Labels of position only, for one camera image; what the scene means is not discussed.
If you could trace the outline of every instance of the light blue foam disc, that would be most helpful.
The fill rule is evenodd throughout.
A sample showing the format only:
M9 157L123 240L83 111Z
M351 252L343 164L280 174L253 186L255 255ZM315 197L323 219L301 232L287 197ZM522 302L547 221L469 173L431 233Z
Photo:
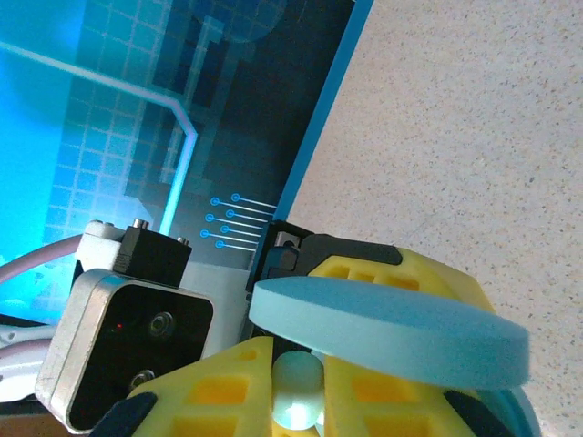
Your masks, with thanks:
M528 332L455 300L345 279L255 284L251 321L308 348L409 380L501 390L528 378Z

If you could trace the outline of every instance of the white countertop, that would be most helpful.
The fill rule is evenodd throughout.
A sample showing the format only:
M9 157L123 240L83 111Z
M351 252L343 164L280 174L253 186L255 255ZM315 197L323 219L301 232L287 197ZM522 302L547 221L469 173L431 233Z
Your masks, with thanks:
M527 394L583 435L578 0L377 0L289 221L475 276L531 333Z

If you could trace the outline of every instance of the gray cable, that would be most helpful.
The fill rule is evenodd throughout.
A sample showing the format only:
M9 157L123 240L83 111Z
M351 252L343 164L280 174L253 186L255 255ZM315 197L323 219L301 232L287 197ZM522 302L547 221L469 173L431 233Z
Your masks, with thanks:
M56 243L46 245L14 261L8 262L4 266L0 266L0 284L48 261L75 253L79 246L79 241L81 241L80 235L75 235L68 239L61 239Z

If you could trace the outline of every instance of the metal pin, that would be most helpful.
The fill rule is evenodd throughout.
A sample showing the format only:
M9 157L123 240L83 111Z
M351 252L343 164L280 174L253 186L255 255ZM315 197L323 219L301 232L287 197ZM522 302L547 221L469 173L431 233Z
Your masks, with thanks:
M134 224L132 226L134 228L147 229L149 226L149 223L146 220L142 220L141 218L135 218Z

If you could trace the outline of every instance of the camera lens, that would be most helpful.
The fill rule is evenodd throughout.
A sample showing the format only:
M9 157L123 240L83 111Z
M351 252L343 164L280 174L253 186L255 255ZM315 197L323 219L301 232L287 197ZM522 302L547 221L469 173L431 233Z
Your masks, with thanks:
M156 375L153 371L140 371L136 376L134 376L129 383L129 391L134 391L139 385L142 385L144 382L148 382L156 378Z
M174 331L174 319L169 312L160 312L154 316L148 327L149 335L156 339L167 339Z

